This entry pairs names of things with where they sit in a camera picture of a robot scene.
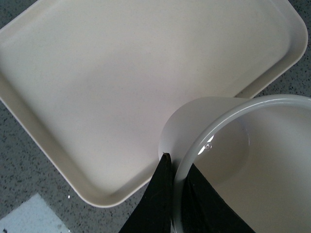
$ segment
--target granite countertop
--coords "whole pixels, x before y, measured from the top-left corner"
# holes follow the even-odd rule
[[[0,0],[0,28],[35,0]],[[257,96],[297,94],[311,97],[311,1],[290,0],[305,21],[308,47],[301,60]],[[71,232],[118,232],[139,203],[146,186],[108,209],[83,202],[19,123],[0,103],[0,219],[36,193]]]

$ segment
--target white plastic bowl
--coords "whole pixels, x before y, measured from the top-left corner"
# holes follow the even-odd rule
[[[311,232],[311,99],[191,101],[166,123],[159,156],[162,152],[169,152],[178,168],[175,232],[183,232],[182,190],[192,163],[255,232]]]

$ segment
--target gray speckled surface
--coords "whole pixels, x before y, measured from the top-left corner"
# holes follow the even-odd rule
[[[0,0],[0,28],[35,0]],[[309,42],[302,59],[257,96],[298,94],[311,97],[311,1],[290,0],[305,21]],[[146,187],[121,205],[94,208],[84,203],[0,103],[0,218],[39,193],[71,232],[118,232]]]

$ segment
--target water droplet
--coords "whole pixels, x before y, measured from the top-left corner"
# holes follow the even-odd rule
[[[210,149],[212,149],[212,144],[210,142],[207,142],[205,145],[204,145],[204,148],[209,151]]]

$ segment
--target tray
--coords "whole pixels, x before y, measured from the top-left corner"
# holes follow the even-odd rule
[[[39,0],[0,31],[0,98],[83,200],[111,207],[149,181],[175,110],[253,97],[307,40],[287,0]]]

